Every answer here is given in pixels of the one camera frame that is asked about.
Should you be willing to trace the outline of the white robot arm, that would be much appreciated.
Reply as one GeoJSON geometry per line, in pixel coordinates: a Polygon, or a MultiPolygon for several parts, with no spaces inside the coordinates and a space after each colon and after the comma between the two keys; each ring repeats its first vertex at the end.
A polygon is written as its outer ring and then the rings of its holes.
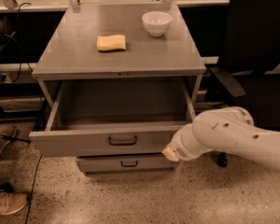
{"type": "Polygon", "coordinates": [[[280,173],[280,132],[256,127],[239,106],[202,112],[174,134],[162,154],[170,161],[191,161],[214,150],[280,173]]]}

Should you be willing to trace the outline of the white and yellow gripper body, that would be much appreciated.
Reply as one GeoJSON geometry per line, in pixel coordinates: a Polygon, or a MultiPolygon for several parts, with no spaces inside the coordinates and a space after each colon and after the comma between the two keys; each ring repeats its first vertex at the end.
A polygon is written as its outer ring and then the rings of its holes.
{"type": "Polygon", "coordinates": [[[180,160],[191,161],[197,159],[202,154],[211,151],[211,148],[203,141],[210,131],[211,128],[208,125],[188,124],[174,134],[168,147],[180,160]]]}

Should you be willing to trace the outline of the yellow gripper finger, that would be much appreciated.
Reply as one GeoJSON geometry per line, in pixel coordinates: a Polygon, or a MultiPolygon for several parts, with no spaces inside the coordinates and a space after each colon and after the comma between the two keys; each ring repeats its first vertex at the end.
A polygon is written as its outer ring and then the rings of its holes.
{"type": "Polygon", "coordinates": [[[168,144],[161,152],[169,161],[178,162],[179,158],[174,153],[172,146],[168,144]]]}

